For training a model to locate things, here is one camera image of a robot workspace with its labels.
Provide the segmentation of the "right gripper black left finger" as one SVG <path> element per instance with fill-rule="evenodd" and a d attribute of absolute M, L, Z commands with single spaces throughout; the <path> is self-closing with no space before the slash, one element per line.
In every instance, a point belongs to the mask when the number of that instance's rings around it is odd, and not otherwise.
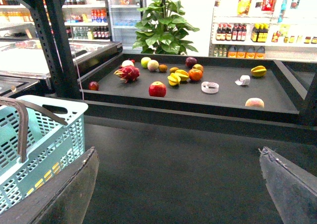
<path fill-rule="evenodd" d="M 95 189 L 99 156 L 88 149 L 37 191 L 0 216 L 2 224 L 81 224 Z"/>

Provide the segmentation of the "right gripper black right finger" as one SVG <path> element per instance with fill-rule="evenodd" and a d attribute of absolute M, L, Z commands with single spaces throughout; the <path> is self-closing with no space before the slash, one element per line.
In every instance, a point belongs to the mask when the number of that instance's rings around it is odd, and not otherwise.
<path fill-rule="evenodd" d="M 260 166 L 266 188 L 285 224 L 317 222 L 317 177 L 268 147 Z"/>

